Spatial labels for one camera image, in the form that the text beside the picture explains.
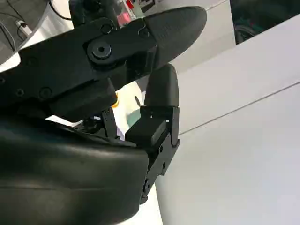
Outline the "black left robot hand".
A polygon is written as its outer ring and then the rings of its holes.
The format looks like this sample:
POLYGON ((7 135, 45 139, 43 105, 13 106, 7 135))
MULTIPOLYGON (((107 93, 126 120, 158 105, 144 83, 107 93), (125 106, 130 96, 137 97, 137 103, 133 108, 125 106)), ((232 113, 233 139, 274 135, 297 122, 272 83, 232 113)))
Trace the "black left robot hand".
POLYGON ((113 0, 69 0, 68 5, 74 27, 100 18, 107 18, 118 27, 113 0))

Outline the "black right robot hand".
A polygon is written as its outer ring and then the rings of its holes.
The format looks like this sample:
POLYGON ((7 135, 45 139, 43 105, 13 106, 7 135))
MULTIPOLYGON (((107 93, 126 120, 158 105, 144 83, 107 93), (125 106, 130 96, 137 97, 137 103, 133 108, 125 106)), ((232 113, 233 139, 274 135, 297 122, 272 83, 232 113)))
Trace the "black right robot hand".
POLYGON ((133 217, 180 144, 171 61, 203 7, 74 27, 0 74, 0 222, 114 225, 133 217))

